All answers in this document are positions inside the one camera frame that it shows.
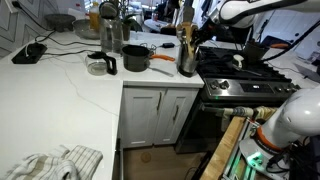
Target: stove burner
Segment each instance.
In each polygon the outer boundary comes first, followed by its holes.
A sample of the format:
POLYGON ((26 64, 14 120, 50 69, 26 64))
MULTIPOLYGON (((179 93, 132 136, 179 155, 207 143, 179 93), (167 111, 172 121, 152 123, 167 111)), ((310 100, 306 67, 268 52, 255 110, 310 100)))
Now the stove burner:
POLYGON ((245 71, 237 71, 232 66, 233 55, 242 54, 237 50, 213 47, 200 47, 197 71, 202 78, 226 78, 254 81, 291 82, 267 64, 248 65, 243 62, 243 69, 253 71, 262 76, 257 76, 245 71))

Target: drawer handle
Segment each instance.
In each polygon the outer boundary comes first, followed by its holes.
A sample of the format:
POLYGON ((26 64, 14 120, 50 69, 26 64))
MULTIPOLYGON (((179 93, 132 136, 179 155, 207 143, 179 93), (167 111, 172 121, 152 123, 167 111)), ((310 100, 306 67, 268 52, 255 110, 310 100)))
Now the drawer handle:
POLYGON ((176 106, 176 114, 173 116, 174 121, 177 119, 178 112, 179 112, 179 106, 177 105, 176 106))
POLYGON ((158 106, 157 106, 157 113, 158 114, 159 114, 161 99, 162 99, 162 92, 160 92, 160 97, 159 97, 158 106))

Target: green light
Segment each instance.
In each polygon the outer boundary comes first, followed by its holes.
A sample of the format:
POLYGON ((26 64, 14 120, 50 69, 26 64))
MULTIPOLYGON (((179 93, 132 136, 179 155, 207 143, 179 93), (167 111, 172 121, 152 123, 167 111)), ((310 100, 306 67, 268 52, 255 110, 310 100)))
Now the green light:
POLYGON ((250 163, 254 158, 261 156, 261 152, 255 152, 251 156, 247 158, 248 162, 250 163))

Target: electrical outlet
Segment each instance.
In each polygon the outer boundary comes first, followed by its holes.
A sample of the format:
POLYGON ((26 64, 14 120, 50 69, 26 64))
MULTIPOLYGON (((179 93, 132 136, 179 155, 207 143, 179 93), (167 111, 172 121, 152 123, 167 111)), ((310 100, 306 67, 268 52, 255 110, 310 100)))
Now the electrical outlet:
POLYGON ((8 8, 10 10, 10 13, 18 13, 19 11, 18 11, 17 8, 13 7, 12 1, 16 1, 16 0, 5 0, 5 2, 7 3, 8 8))

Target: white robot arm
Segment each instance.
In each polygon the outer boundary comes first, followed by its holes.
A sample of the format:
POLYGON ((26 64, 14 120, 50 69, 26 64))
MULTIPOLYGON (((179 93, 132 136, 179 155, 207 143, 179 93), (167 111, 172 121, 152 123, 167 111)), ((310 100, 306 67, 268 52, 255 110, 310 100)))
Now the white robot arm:
POLYGON ((246 28, 255 22, 256 14, 286 8, 301 12, 319 12, 320 0, 222 0, 199 30, 192 33, 192 46, 219 35, 221 26, 246 28))
POLYGON ((269 143, 280 149, 301 136, 320 134, 320 86, 294 93, 261 126, 261 133, 269 143))

